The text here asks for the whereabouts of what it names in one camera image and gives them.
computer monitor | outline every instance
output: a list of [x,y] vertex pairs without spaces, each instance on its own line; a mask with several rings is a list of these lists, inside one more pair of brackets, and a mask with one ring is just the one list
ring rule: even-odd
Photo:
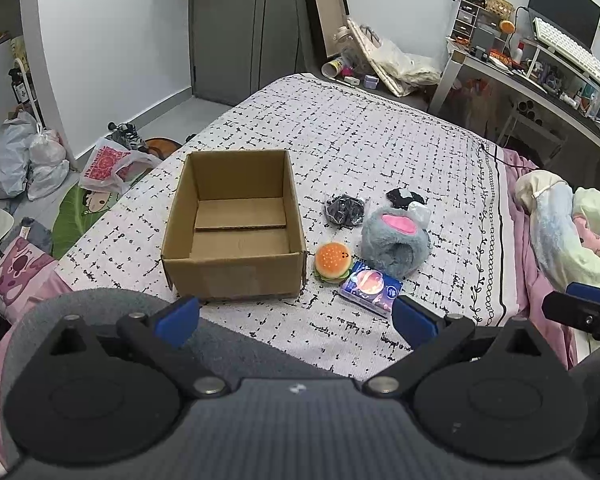
[[587,50],[600,22],[600,6],[592,0],[529,0],[529,15],[559,28]]

wicker basket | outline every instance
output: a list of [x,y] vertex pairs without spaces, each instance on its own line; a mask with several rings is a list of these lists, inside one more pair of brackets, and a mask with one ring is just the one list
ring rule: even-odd
[[487,0],[487,10],[503,20],[508,20],[513,12],[513,5],[506,0]]

mattress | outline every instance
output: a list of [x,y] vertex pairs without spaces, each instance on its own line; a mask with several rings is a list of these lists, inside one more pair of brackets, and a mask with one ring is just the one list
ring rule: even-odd
[[500,326],[518,312],[513,224],[503,152],[492,142],[422,111],[310,75],[279,79],[227,111],[107,212],[61,259],[73,289],[115,286],[172,301],[160,247],[188,152],[289,150],[309,251],[298,298],[209,302],[205,319],[301,360],[364,379],[410,352],[390,320],[318,282],[315,249],[339,240],[356,248],[360,228],[329,225],[323,200],[345,192],[371,210],[396,187],[432,210],[431,255],[402,288],[435,313]]

white keyboard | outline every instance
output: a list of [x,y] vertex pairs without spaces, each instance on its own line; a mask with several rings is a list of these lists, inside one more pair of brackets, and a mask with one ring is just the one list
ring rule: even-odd
[[600,83],[600,62],[593,54],[538,17],[534,18],[534,27],[538,41],[553,47],[558,54],[571,61],[579,69],[584,70],[594,81]]

hamburger toy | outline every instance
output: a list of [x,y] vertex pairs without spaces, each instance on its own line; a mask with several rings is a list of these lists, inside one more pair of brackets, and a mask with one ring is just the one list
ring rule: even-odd
[[351,274],[353,258],[346,245],[340,242],[329,242],[318,247],[313,265],[317,278],[338,285]]

